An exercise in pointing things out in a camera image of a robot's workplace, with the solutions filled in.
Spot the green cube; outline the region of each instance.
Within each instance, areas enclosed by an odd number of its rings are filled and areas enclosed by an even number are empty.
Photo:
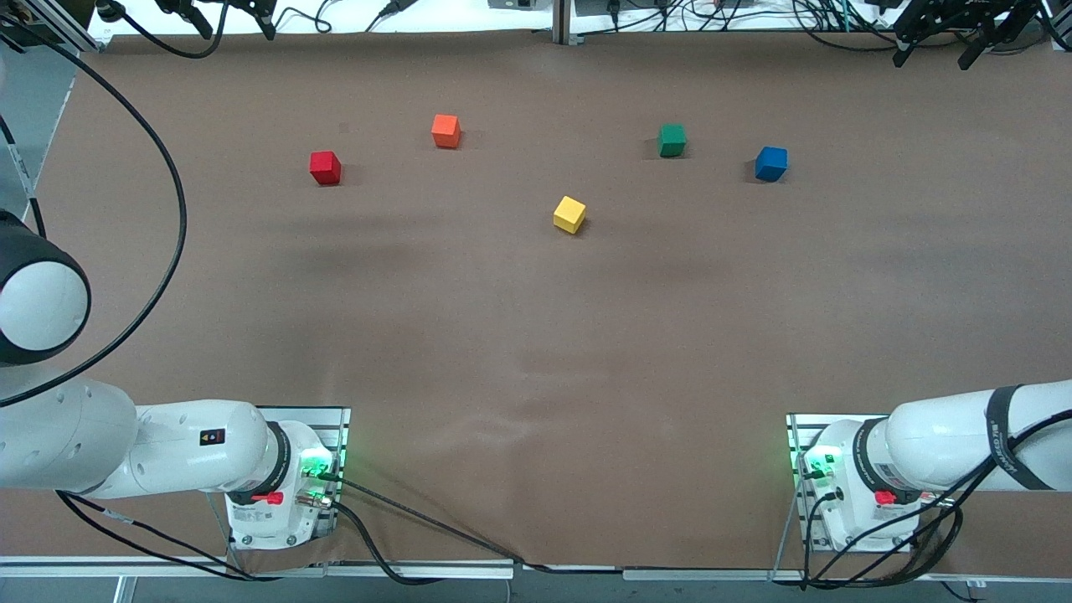
[[[685,127],[664,123],[659,130],[659,157],[679,157],[685,152]]]

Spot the gray floor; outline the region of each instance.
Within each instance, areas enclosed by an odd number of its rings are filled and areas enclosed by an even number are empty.
[[[31,175],[36,178],[53,132],[66,100],[74,68],[44,48],[16,56],[6,49],[8,80],[0,93],[0,114],[14,131]],[[47,200],[42,200],[47,214]],[[21,190],[11,162],[0,157],[0,206],[21,207]],[[136,603],[258,603],[359,601],[438,603],[466,602],[712,602],[759,603],[775,601],[868,601],[894,603],[955,599],[936,583],[918,582],[877,591],[800,591],[761,583],[634,583],[616,575],[548,576],[518,572],[505,582],[453,580],[425,587],[400,587],[386,578],[294,578],[271,584],[239,584],[204,578],[192,588],[191,579],[143,578],[134,594]],[[113,600],[115,578],[0,578],[0,603],[106,603]],[[954,585],[964,591],[964,585]],[[1018,603],[1072,600],[1072,585],[994,584],[984,591],[988,601]]]

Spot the brown table surface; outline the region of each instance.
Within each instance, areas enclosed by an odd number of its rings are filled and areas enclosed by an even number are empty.
[[[546,38],[87,57],[190,203],[170,290],[91,377],[139,403],[348,405],[348,475],[532,562],[751,569],[792,491],[786,413],[1069,377],[1067,57],[896,70],[799,34]],[[435,113],[460,116],[461,149],[433,148]],[[685,157],[655,157],[665,122]],[[777,183],[749,176],[764,145],[789,149]],[[342,186],[307,173],[321,149]],[[93,284],[70,366],[148,297],[175,202],[84,76],[45,167],[49,232]],[[578,236],[551,224],[564,194],[587,204]],[[977,496],[939,569],[1072,577],[1068,500]],[[349,502],[389,558],[487,557]],[[48,495],[0,504],[6,555],[129,554]],[[222,550],[199,494],[113,506]],[[346,528],[248,562],[366,558]]]

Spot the red button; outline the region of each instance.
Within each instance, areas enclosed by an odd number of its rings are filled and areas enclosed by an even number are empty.
[[[879,504],[893,504],[897,502],[897,495],[889,490],[879,490],[875,492],[875,502]]]
[[[283,492],[268,492],[266,495],[254,495],[253,500],[263,500],[268,504],[283,504]]]

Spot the orange cube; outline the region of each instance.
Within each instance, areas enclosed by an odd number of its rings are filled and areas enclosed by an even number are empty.
[[[462,127],[458,123],[458,116],[437,114],[432,121],[432,139],[440,148],[458,148],[462,139]]]

